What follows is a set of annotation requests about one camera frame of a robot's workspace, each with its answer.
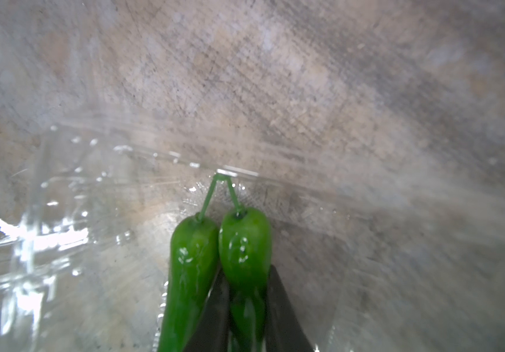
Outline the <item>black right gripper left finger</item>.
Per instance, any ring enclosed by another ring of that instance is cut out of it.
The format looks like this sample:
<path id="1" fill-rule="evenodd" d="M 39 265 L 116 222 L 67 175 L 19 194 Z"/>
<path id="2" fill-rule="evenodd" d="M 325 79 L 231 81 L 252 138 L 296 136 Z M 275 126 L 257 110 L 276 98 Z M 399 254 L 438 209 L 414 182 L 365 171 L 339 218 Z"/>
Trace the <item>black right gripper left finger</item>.
<path id="1" fill-rule="evenodd" d="M 219 270 L 197 328 L 184 352 L 226 352 L 230 331 L 230 286 Z"/>

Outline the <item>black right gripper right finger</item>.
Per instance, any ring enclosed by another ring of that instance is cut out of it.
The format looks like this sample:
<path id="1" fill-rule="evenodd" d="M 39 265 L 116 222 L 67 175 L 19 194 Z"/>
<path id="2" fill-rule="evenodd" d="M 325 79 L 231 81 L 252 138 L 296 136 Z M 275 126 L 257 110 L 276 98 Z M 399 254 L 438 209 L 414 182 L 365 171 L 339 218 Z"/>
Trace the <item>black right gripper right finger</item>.
<path id="1" fill-rule="evenodd" d="M 268 276 L 264 336 L 267 351 L 314 351 L 314 347 L 296 317 L 285 286 L 274 265 L 271 265 Z"/>

